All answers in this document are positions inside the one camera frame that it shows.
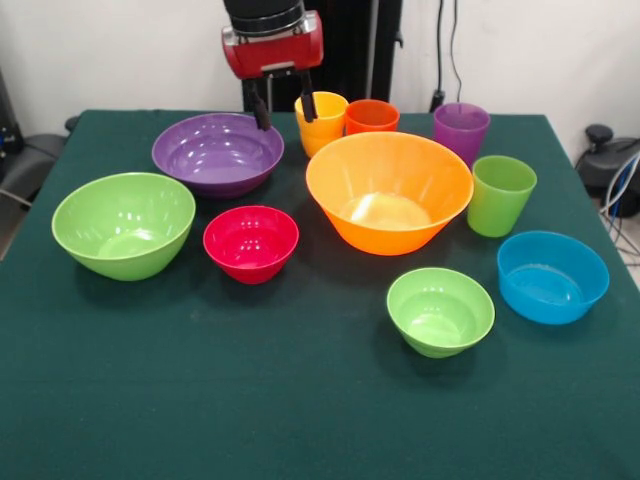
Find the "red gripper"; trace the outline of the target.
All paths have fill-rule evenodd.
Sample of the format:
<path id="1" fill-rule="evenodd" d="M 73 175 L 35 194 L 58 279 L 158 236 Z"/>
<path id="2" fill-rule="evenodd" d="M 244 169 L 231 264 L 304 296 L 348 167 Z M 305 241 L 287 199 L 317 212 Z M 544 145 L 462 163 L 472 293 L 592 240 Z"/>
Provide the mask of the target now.
<path id="1" fill-rule="evenodd" d="M 231 26 L 222 29 L 222 49 L 234 75 L 248 80 L 248 97 L 262 131 L 271 128 L 268 108 L 261 98 L 257 80 L 280 71 L 303 71 L 319 66 L 324 58 L 323 31 L 316 10 L 307 11 L 289 30 L 267 37 L 247 37 Z M 300 72 L 301 106 L 307 123 L 316 119 L 313 85 L 309 72 Z"/>

